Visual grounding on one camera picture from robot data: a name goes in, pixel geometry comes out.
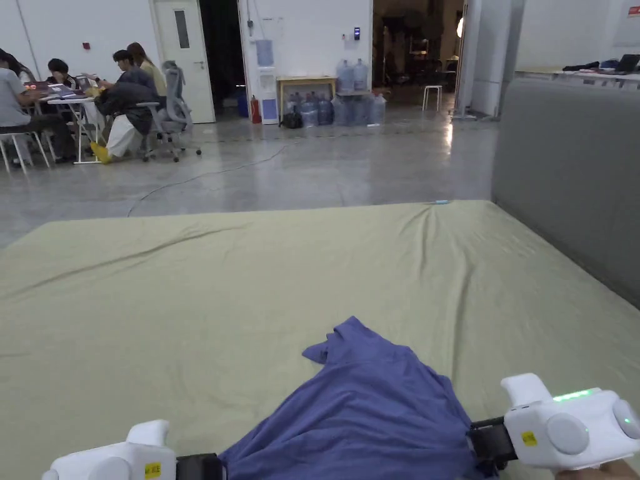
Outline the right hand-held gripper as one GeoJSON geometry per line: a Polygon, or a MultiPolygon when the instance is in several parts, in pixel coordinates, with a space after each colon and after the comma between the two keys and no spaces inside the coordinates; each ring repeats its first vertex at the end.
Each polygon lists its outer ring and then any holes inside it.
{"type": "Polygon", "coordinates": [[[490,471],[515,460],[554,473],[576,471],[639,452],[639,416],[612,390],[592,387],[553,396],[533,373],[504,378],[501,386],[511,407],[469,430],[470,448],[490,471]]]}

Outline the person's right hand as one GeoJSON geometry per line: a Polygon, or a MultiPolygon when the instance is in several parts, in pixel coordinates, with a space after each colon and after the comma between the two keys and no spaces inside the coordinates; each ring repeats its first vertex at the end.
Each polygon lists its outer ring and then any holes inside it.
{"type": "Polygon", "coordinates": [[[555,480],[638,480],[639,474],[623,459],[607,462],[598,467],[561,471],[555,480]]]}

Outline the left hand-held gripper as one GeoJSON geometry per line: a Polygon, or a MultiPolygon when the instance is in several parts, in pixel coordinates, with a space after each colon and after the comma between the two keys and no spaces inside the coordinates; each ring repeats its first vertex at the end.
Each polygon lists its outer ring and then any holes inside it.
{"type": "Polygon", "coordinates": [[[54,460],[43,479],[222,479],[214,453],[177,456],[167,444],[169,422],[134,425],[125,441],[54,460]]]}

